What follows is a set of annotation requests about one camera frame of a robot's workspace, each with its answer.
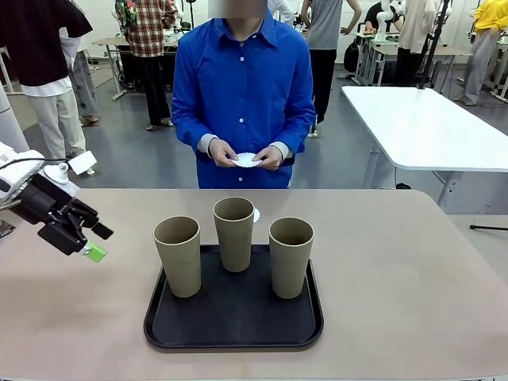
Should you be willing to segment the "person's right hand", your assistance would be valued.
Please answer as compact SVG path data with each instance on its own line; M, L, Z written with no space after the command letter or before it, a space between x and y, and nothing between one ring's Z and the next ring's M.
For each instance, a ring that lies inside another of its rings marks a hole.
M224 140L213 138L208 147L208 152L218 167L236 167L237 154Z

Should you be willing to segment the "person's left hand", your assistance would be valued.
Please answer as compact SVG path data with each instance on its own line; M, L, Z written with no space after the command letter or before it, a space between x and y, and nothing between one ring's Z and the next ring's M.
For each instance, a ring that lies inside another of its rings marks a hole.
M258 152L253 158L253 161L258 163L257 167L269 171L276 171L283 162L283 154L277 147L269 145Z

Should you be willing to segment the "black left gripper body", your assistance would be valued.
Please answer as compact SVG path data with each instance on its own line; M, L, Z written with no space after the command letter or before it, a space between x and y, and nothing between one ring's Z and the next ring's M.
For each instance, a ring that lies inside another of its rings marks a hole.
M62 210L77 194L78 187L71 181L56 183L44 174L35 174L14 198L20 203L11 211L31 225L55 221Z

